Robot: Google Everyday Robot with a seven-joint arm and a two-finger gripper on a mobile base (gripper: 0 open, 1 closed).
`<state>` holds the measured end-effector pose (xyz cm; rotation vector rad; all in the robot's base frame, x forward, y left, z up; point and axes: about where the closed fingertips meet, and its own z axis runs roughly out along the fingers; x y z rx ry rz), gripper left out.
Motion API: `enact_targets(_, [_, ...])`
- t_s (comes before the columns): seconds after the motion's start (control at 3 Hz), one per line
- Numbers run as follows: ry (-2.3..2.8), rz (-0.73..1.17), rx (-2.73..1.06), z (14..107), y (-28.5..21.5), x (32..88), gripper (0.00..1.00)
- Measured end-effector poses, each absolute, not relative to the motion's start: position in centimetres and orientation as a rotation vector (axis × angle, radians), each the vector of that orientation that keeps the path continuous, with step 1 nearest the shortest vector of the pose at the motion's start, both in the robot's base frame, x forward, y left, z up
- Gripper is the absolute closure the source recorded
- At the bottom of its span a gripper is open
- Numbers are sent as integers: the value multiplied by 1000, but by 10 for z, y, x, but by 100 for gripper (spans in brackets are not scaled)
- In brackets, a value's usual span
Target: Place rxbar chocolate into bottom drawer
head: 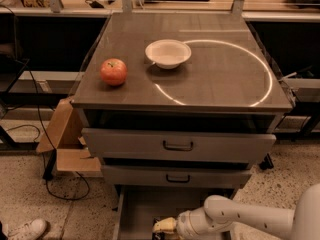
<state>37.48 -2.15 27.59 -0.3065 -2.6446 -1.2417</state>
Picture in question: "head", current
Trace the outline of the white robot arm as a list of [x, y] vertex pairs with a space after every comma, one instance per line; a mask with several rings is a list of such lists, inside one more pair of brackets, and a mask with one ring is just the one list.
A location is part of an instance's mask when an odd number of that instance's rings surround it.
[[211, 195], [200, 208], [156, 222], [152, 232], [200, 240], [202, 236], [227, 231], [234, 222], [282, 240], [320, 240], [320, 185], [309, 187], [294, 210], [247, 205]]

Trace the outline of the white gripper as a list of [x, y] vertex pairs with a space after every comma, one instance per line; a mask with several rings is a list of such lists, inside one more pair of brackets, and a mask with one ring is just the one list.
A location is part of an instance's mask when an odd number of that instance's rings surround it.
[[154, 233], [174, 234], [177, 231], [181, 239], [191, 240], [196, 236], [196, 232], [193, 229], [191, 219], [193, 213], [191, 211], [182, 212], [177, 220], [173, 217], [162, 219], [157, 221], [153, 225], [152, 231]]

